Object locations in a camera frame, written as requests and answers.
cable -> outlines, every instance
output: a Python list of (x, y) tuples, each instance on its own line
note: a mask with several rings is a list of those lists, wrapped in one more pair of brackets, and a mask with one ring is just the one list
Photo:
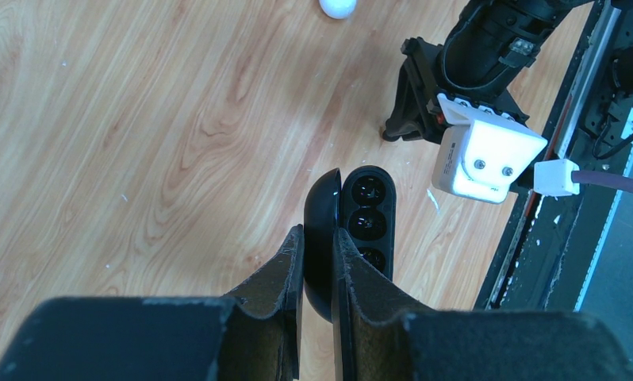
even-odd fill
[(494, 77), (491, 81), (485, 83), (484, 85), (479, 85), (479, 86), (475, 86), (475, 87), (464, 87), (464, 86), (459, 86), (458, 84), (452, 82), (452, 80), (450, 79), (449, 76), (447, 76), (447, 50), (449, 49), (450, 45), (452, 45), (452, 41), (455, 40), (464, 30), (466, 30), (466, 27), (468, 26), (468, 24), (470, 24), (473, 19), (475, 19), (475, 16), (480, 13), (480, 10), (482, 10), (482, 8), (485, 7), (485, 5), (488, 2), (481, 2), (478, 7), (476, 8), (476, 10), (470, 15), (470, 17), (468, 18), (468, 20), (464, 21), (464, 23), (462, 24), (462, 26), (457, 29), (455, 31), (455, 33), (452, 35), (452, 37), (450, 37), (449, 39), (447, 39), (445, 41), (445, 45), (443, 46), (443, 59), (442, 59), (442, 63), (440, 64), (441, 66), (441, 71), (443, 72), (443, 78), (445, 78), (445, 81), (447, 81), (447, 83), (454, 87), (457, 90), (462, 90), (462, 91), (473, 91), (473, 90), (482, 90), (486, 87), (491, 86), (493, 83), (495, 83), (496, 81), (498, 81), (501, 77), (503, 77), (508, 70), (508, 67), (504, 68), (503, 70), (501, 70), (501, 72), (499, 74), (497, 74), (496, 77)]
[(623, 148), (627, 147), (627, 145), (633, 141), (632, 133), (629, 137), (622, 139), (621, 142), (609, 149), (605, 154), (601, 154), (601, 144), (604, 143), (604, 139), (606, 138), (606, 135), (608, 135), (609, 131), (611, 131), (611, 117), (607, 116), (606, 122), (604, 123), (604, 129), (601, 131), (599, 137), (594, 142), (594, 146), (592, 147), (592, 155), (595, 157), (595, 159), (608, 159), (609, 157), (620, 152), (620, 150), (622, 150)]
[(579, 184), (591, 184), (633, 194), (633, 179), (613, 173), (598, 171), (573, 171), (571, 181)]

ping pong ball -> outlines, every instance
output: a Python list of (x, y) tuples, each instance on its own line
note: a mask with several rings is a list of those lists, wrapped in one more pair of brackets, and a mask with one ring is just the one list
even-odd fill
[(356, 0), (319, 0), (319, 4), (329, 17), (341, 20), (351, 16), (356, 7)]

wooden table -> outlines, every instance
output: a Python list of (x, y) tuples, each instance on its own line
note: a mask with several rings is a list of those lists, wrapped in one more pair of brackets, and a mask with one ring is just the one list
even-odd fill
[[(317, 0), (0, 1), (0, 355), (57, 295), (224, 293), (302, 222), (319, 176), (364, 164), (397, 185), (395, 282), (469, 309), (514, 196), (440, 192), (437, 146), (378, 135), (401, 43), (442, 43), (465, 3), (367, 0), (333, 21)], [(588, 11), (511, 85), (536, 131)], [(306, 303), (301, 379), (332, 362)]]

black cable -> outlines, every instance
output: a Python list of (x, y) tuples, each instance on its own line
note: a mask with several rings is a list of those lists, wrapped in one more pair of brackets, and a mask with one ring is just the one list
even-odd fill
[(452, 35), (452, 37), (450, 37), (449, 39), (447, 39), (445, 41), (445, 45), (443, 46), (443, 62), (440, 64), (441, 66), (441, 70), (442, 70), (442, 74), (443, 74), (443, 78), (445, 78), (445, 81), (447, 81), (447, 83), (454, 87), (457, 90), (462, 90), (462, 91), (472, 91), (472, 90), (482, 90), (486, 87), (491, 86), (493, 83), (495, 83), (497, 80), (499, 80), (501, 77), (503, 77), (506, 72), (508, 67), (504, 68), (499, 74), (497, 74), (496, 77), (494, 77), (491, 81), (485, 83), (484, 85), (479, 85), (479, 86), (475, 86), (475, 87), (464, 87), (464, 86), (459, 86), (458, 84), (452, 82), (452, 80), (450, 79), (449, 76), (447, 76), (447, 50), (449, 49), (450, 45), (452, 45), (452, 41), (455, 40), (464, 30), (466, 30), (466, 27), (468, 26), (468, 24), (470, 24), (473, 19), (475, 19), (475, 16), (478, 15), (478, 13), (480, 12), (480, 10), (482, 10), (482, 8), (485, 7), (485, 5), (487, 5), (488, 2), (481, 2), (478, 7), (476, 8), (476, 10), (470, 15), (470, 17), (468, 18), (468, 20), (464, 21), (462, 26), (457, 29), (455, 31), (455, 33)]
[(633, 194), (633, 179), (622, 175), (598, 171), (573, 171), (571, 181), (579, 184), (592, 184)]
[(606, 153), (601, 154), (600, 153), (601, 145), (604, 143), (604, 139), (606, 138), (606, 136), (608, 135), (610, 131), (611, 131), (611, 117), (607, 116), (606, 122), (604, 123), (604, 129), (601, 131), (601, 133), (599, 134), (599, 137), (594, 142), (594, 146), (592, 147), (592, 155), (597, 160), (608, 159), (609, 157), (620, 152), (623, 148), (627, 147), (627, 145), (633, 141), (633, 133), (632, 133), (629, 137), (622, 139), (621, 142), (613, 146)]

white connector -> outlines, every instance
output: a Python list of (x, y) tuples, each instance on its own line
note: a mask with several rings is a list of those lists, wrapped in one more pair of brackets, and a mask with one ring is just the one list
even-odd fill
[(571, 179), (571, 172), (579, 169), (578, 164), (568, 159), (534, 164), (534, 192), (551, 197), (579, 194), (581, 185)]

